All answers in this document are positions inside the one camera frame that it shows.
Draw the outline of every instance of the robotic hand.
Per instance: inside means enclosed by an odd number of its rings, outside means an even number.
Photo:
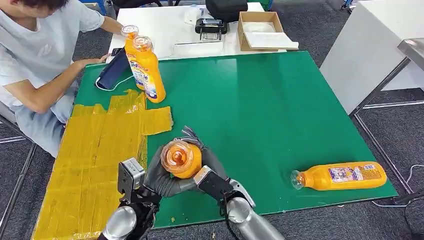
[[[233,222],[246,240],[284,240],[284,237],[263,217],[253,210],[255,203],[236,180],[227,174],[215,156],[187,126],[184,136],[178,139],[194,144],[201,150],[201,170],[192,178],[171,177],[161,164],[159,147],[150,161],[147,174],[135,158],[119,163],[118,191],[124,196],[119,208],[109,218],[99,240],[141,240],[155,224],[155,214],[159,211],[162,197],[172,197],[178,193],[200,189],[217,200],[227,226]]]

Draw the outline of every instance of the gray chair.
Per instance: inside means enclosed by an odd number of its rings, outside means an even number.
[[[12,195],[10,196],[9,202],[7,203],[7,207],[4,211],[3,217],[0,220],[0,239],[1,239],[5,232],[12,210],[15,207],[16,200],[18,199],[19,193],[21,192],[22,185],[25,180],[25,176],[27,175],[28,169],[30,168],[37,145],[29,137],[25,136],[25,134],[19,129],[16,123],[15,114],[2,102],[0,102],[0,122],[8,126],[9,128],[11,128],[13,131],[15,131],[18,134],[18,136],[15,136],[15,137],[0,139],[0,144],[17,142],[22,140],[28,140],[32,143],[31,148],[29,149],[29,153],[26,157],[25,163],[23,164],[22,170],[20,171],[19,177],[17,178],[17,182],[16,182],[16,185],[14,186]]]

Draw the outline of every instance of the dark hair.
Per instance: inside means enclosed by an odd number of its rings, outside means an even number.
[[[48,7],[51,10],[64,7],[69,0],[20,0],[28,7]]]

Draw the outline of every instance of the clear bottle cap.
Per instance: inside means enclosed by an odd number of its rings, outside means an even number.
[[[173,140],[165,145],[160,153],[162,166],[170,173],[179,174],[187,171],[194,160],[190,145],[182,140]]]
[[[132,40],[132,45],[139,51],[149,51],[153,48],[152,40],[148,36],[138,36]]]
[[[126,25],[122,27],[120,34],[126,39],[135,39],[139,35],[139,28],[136,25]]]
[[[293,170],[291,172],[290,180],[293,187],[297,190],[305,186],[305,181],[306,181],[305,175],[298,170]]]

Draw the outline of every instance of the green table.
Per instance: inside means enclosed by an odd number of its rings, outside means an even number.
[[[148,102],[147,107],[170,106],[174,126],[172,131],[148,137],[148,159],[188,125],[216,153],[227,174],[247,189],[259,214],[397,195],[390,181],[361,190],[295,190],[291,186],[293,169],[375,161],[307,52],[166,60],[159,67],[166,99],[159,104]],[[86,70],[76,104],[101,103],[107,109],[111,95],[137,89],[132,80],[114,92],[94,88],[102,68]],[[155,227],[221,219],[213,198],[184,192],[162,200]]]

